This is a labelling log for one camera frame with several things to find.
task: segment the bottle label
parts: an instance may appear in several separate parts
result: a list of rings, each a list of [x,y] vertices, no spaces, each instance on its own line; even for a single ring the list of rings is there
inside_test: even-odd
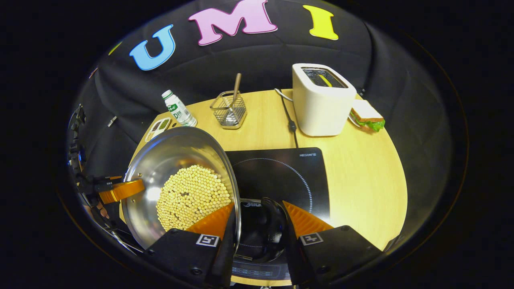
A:
[[[177,103],[168,105],[168,110],[180,124],[187,126],[186,123],[189,121],[191,114],[180,100]]]

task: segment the yellow letter i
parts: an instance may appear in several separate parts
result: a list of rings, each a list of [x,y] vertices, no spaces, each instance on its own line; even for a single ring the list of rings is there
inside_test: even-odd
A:
[[[309,30],[312,36],[322,37],[330,40],[338,40],[339,36],[334,33],[331,17],[332,13],[318,7],[303,5],[303,8],[310,11],[313,17],[314,27]]]

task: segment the blue letter u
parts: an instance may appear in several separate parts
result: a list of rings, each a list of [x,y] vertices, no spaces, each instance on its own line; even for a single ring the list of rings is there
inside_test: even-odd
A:
[[[162,52],[156,57],[151,57],[148,54],[148,51],[146,50],[147,40],[139,43],[134,47],[134,49],[132,49],[132,51],[130,51],[129,55],[134,57],[139,68],[142,70],[151,70],[170,58],[175,51],[175,41],[173,40],[170,32],[172,27],[173,24],[170,24],[152,35],[152,38],[158,38],[162,45]]]

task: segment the sandwich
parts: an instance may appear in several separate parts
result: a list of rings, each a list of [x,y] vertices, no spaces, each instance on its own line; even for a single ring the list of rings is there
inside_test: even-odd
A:
[[[350,111],[350,120],[360,129],[370,132],[378,132],[384,128],[386,121],[367,100],[354,100]]]

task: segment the round table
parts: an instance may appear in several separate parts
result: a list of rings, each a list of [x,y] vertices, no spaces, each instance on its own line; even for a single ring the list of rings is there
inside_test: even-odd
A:
[[[292,89],[282,92],[293,98]],[[198,120],[196,127],[212,135],[225,151],[296,147],[277,92],[252,92],[241,94],[241,97],[248,114],[237,130],[223,129],[219,125],[209,108],[213,99],[190,104],[187,108]],[[285,104],[291,119],[296,122],[293,103],[285,100]],[[134,156],[146,144],[144,139],[153,124],[166,117],[175,120],[169,112],[158,115],[143,135]],[[400,234],[407,212],[405,175],[387,130],[367,133],[347,120],[337,136],[310,137],[297,129],[297,139],[299,147],[317,147],[323,153],[330,202],[329,223],[333,227],[349,225],[384,250],[387,243]],[[232,281],[260,286],[291,285],[290,280],[268,281],[237,276],[232,276]]]

